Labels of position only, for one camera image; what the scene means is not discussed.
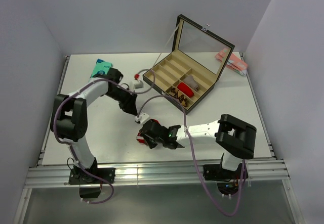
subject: box lid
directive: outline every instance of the box lid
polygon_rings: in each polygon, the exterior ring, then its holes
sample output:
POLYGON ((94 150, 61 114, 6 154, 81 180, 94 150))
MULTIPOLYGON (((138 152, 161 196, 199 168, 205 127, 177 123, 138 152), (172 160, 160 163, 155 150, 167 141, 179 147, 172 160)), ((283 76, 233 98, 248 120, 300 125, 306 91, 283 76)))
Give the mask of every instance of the box lid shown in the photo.
POLYGON ((233 52, 234 45, 218 35, 210 32, 184 15, 177 19, 178 29, 175 32, 172 53, 193 59, 213 74, 213 81, 217 82, 233 52), (215 55, 224 50, 222 62, 215 59, 215 55))

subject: open box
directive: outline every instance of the open box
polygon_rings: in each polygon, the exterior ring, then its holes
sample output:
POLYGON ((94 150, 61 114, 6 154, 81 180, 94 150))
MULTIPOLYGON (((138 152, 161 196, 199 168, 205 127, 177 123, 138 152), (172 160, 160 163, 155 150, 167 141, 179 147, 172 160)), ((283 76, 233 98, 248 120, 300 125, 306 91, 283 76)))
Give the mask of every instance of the open box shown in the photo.
MULTIPOLYGON (((151 69, 155 75, 153 88, 160 94, 169 95, 171 90, 177 88, 186 77, 193 76, 199 89, 195 91, 187 85, 193 96, 183 94, 187 99, 185 110, 188 114, 214 88, 233 52, 234 45, 183 15, 178 16, 176 26, 178 29, 175 32, 172 52, 151 69), (227 50, 224 59, 219 63, 214 56, 222 49, 227 50)), ((153 73, 146 72, 143 79, 152 85, 153 73)), ((181 109, 174 100, 168 100, 181 109)))

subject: white table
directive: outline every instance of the white table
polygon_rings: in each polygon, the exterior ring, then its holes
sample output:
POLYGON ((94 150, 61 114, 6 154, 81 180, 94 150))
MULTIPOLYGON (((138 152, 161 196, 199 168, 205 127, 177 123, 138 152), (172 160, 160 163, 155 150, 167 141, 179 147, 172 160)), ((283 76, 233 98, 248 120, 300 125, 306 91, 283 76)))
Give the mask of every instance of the white table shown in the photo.
MULTIPOLYGON (((149 54, 101 54, 101 55, 72 55, 70 57, 61 93, 68 94, 85 85, 92 73, 97 59, 113 63, 123 75, 122 82, 131 80, 134 74, 143 68, 150 68, 159 53, 149 54)), ((212 71, 216 70, 217 62, 207 61, 204 64, 212 71)), ((143 102, 158 95, 155 90, 137 97, 137 108, 143 102)), ((163 98, 153 99, 143 112, 157 119, 168 127, 183 124, 183 114, 169 101, 163 98)), ((218 120, 221 114, 231 114, 257 128, 255 158, 271 157, 265 132, 258 110, 246 77, 224 69, 215 88, 187 116, 188 125, 203 124, 218 120)), ((190 147, 170 150, 158 146, 149 149, 140 145, 135 137, 140 125, 134 122, 134 116, 119 109, 118 103, 109 97, 98 98, 88 108, 87 141, 98 163, 132 163, 191 160, 190 147)), ((210 145, 195 143, 195 153, 199 160, 220 159, 223 150, 215 142, 210 145)), ((56 142, 52 132, 48 134, 43 165, 66 164, 70 152, 65 145, 56 142)))

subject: wall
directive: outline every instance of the wall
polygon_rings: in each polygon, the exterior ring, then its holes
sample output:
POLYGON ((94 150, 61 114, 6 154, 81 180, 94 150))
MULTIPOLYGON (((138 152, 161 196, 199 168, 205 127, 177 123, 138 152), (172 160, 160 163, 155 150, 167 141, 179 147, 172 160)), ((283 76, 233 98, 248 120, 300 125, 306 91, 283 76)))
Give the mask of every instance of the wall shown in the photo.
POLYGON ((245 54, 274 150, 307 223, 322 223, 324 0, 272 0, 245 54))
POLYGON ((33 0, 66 54, 160 52, 184 14, 245 51, 270 0, 33 0))
POLYGON ((63 56, 30 0, 0 0, 1 223, 12 223, 42 146, 63 56))

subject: folded towel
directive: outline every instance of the folded towel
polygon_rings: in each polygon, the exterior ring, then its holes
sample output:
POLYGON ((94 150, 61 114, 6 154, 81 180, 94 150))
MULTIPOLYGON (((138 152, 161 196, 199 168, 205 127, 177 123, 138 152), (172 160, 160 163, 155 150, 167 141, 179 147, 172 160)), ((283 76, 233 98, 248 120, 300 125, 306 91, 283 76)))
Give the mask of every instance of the folded towel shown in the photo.
MULTIPOLYGON (((227 49, 223 49, 221 50, 216 56, 215 58, 218 61, 222 61, 224 56, 226 56, 226 52, 227 49)), ((247 75, 247 68, 248 65, 247 63, 245 63, 244 61, 242 61, 241 59, 239 59, 236 55, 231 54, 231 56, 229 57, 227 63, 226 63, 226 67, 228 69, 231 69, 235 72, 237 72, 238 74, 240 74, 241 76, 246 76, 247 75)))

